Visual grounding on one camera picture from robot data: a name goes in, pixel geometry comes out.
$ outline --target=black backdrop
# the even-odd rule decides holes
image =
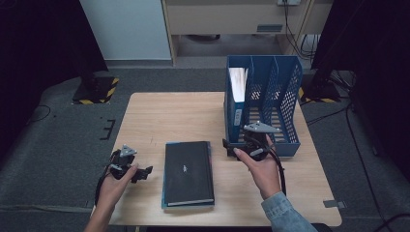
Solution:
[[[78,61],[107,70],[78,0],[0,1],[0,165],[42,92],[78,77]]]
[[[351,97],[375,153],[410,181],[409,57],[410,1],[335,0],[312,67],[356,73]]]

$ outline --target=denim sleeve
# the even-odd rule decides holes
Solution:
[[[295,209],[283,194],[278,192],[262,202],[266,217],[271,222],[272,231],[316,231],[316,229]]]

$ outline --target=black hardcover book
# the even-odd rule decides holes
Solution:
[[[167,143],[163,207],[214,205],[208,141]]]

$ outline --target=wooden table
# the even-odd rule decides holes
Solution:
[[[154,169],[146,181],[128,185],[110,224],[270,226],[248,169],[240,161],[228,157],[222,146],[225,138],[223,96],[221,92],[136,93],[131,96],[113,150],[127,144],[137,150],[135,161],[140,167],[153,165]],[[334,197],[299,105],[294,121],[301,146],[294,158],[282,162],[288,198],[310,222],[339,226],[338,209],[325,208],[323,203]],[[211,141],[215,207],[165,212],[161,208],[165,143],[198,140]]]

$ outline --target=hand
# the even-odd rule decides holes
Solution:
[[[135,174],[136,169],[137,165],[132,166],[120,180],[115,179],[112,174],[108,174],[102,182],[98,206],[100,207],[100,204],[102,204],[106,208],[113,210],[115,204],[123,195],[127,184]]]
[[[268,135],[266,136],[268,144],[272,145],[273,142],[271,138],[269,138]],[[238,159],[248,167],[264,200],[280,192],[278,165],[272,156],[267,156],[262,161],[255,161],[246,152],[240,149],[235,148],[234,152]]]

